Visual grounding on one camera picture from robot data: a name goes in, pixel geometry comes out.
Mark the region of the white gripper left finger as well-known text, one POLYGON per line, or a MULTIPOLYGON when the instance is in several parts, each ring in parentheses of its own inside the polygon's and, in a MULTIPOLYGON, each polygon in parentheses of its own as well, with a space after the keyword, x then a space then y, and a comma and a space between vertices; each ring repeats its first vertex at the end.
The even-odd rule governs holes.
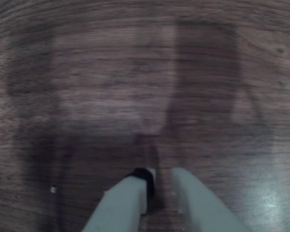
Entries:
POLYGON ((136 168, 104 192, 83 232, 136 232, 155 196, 156 171, 136 168))

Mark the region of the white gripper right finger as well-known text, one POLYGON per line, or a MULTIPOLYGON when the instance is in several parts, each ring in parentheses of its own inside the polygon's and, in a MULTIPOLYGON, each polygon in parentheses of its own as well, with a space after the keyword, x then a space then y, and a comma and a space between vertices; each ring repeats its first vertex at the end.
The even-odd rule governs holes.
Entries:
POLYGON ((246 232, 247 227, 201 180, 184 168, 172 169, 172 190, 188 232, 246 232))

